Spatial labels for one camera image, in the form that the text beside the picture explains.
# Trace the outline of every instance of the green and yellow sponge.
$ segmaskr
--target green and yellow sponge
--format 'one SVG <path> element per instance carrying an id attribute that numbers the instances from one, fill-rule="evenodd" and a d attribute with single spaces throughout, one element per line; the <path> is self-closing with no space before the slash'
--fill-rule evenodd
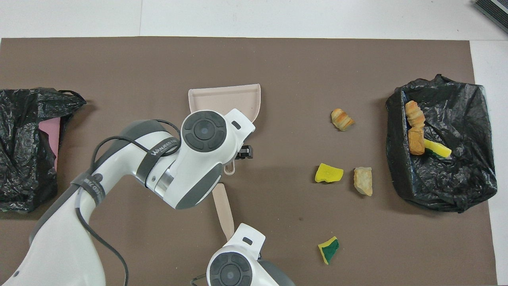
<path id="1" fill-rule="evenodd" d="M 439 155 L 443 158 L 447 158 L 452 154 L 452 150 L 450 150 L 448 147 L 446 147 L 441 143 L 437 143 L 427 139 L 423 139 L 423 143 L 425 145 L 425 148 L 431 150 L 436 155 Z"/>
<path id="2" fill-rule="evenodd" d="M 326 265 L 329 265 L 333 255 L 337 252 L 337 249 L 339 249 L 339 241 L 337 237 L 334 236 L 328 241 L 318 244 L 317 247 L 321 252 L 321 256 L 323 256 L 323 261 Z"/>

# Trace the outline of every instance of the brown mat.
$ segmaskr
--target brown mat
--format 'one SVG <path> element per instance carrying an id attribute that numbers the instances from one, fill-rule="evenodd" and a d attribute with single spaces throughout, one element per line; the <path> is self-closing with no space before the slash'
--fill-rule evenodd
<path id="1" fill-rule="evenodd" d="M 460 215 L 409 205 L 395 193 L 385 157 L 387 97 L 436 73 L 474 82 L 468 42 L 3 39 L 0 67 L 0 88 L 70 89 L 88 101 L 63 138 L 61 190 L 87 169 L 98 142 L 131 121 L 180 125 L 189 89 L 260 83 L 261 112 L 247 142 L 255 157 L 223 181 L 236 225 L 267 236 L 263 258 L 297 285 L 496 284 L 487 203 Z M 347 132 L 330 123 L 338 107 L 357 122 Z M 343 168 L 342 181 L 314 183 L 321 162 Z M 373 169 L 372 197 L 353 187 L 358 166 Z M 0 220 L 0 282 L 26 254 L 36 216 Z M 120 181 L 91 226 L 124 255 L 130 285 L 186 285 L 225 243 L 211 196 L 176 211 L 134 178 Z M 340 250 L 327 266 L 317 244 L 333 235 Z M 120 262 L 98 251 L 107 284 L 122 284 Z"/>

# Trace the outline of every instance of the black strap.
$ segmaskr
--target black strap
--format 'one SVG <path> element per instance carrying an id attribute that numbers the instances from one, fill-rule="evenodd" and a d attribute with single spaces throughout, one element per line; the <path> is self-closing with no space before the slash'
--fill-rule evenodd
<path id="1" fill-rule="evenodd" d="M 87 191 L 98 206 L 106 196 L 104 188 L 100 182 L 94 176 L 90 176 L 89 173 L 84 172 L 72 180 L 71 184 L 78 185 Z"/>
<path id="2" fill-rule="evenodd" d="M 148 153 L 146 153 L 145 158 L 143 158 L 143 161 L 141 161 L 141 164 L 139 164 L 138 170 L 136 171 L 136 177 L 141 180 L 144 179 L 145 188 L 148 174 L 152 171 L 155 164 L 157 164 L 157 161 L 165 152 L 178 146 L 178 144 L 178 139 L 175 137 L 169 137 L 159 142 L 152 149 L 150 149 Z"/>
<path id="3" fill-rule="evenodd" d="M 84 100 L 84 98 L 83 98 L 83 97 L 82 97 L 79 93 L 74 92 L 74 91 L 61 90 L 61 91 L 58 91 L 58 92 L 60 92 L 60 93 L 70 93 L 70 94 L 72 94 L 72 95 L 74 95 L 74 96 L 77 96 L 77 97 L 79 97 L 80 99 Z"/>

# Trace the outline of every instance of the sponge piece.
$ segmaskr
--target sponge piece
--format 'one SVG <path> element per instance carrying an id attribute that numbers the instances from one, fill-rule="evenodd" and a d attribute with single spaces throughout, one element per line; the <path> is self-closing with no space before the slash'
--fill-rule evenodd
<path id="1" fill-rule="evenodd" d="M 334 236 L 328 241 L 318 244 L 317 247 L 321 252 L 321 256 L 323 256 L 323 261 L 326 265 L 329 265 L 333 255 L 337 252 L 337 249 L 339 249 L 339 241 L 337 237 Z"/>
<path id="2" fill-rule="evenodd" d="M 323 163 L 321 163 L 317 169 L 314 180 L 318 183 L 322 181 L 327 183 L 337 182 L 340 181 L 340 179 L 342 179 L 342 175 L 344 175 L 344 170 L 334 168 Z"/>
<path id="3" fill-rule="evenodd" d="M 427 139 L 424 139 L 425 148 L 430 149 L 432 152 L 436 153 L 437 155 L 447 158 L 452 154 L 452 150 L 450 150 L 448 147 L 441 143 L 437 143 L 434 141 L 430 141 Z"/>

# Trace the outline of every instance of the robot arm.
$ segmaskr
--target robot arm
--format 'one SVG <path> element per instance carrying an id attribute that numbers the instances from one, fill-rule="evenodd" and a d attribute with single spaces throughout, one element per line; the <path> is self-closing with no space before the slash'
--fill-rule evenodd
<path id="1" fill-rule="evenodd" d="M 174 208 L 195 206 L 219 181 L 216 166 L 233 160 L 254 129 L 236 109 L 224 117 L 194 112 L 183 122 L 180 149 L 163 156 L 177 148 L 178 140 L 157 121 L 132 123 L 120 134 L 131 142 L 116 140 L 43 215 L 30 235 L 25 259 L 4 286 L 105 285 L 101 261 L 76 209 L 88 223 L 125 175 L 135 176 Z"/>
<path id="2" fill-rule="evenodd" d="M 206 269 L 211 286 L 295 286 L 274 264 L 260 258 L 265 236 L 241 223 L 231 239 L 210 259 Z"/>

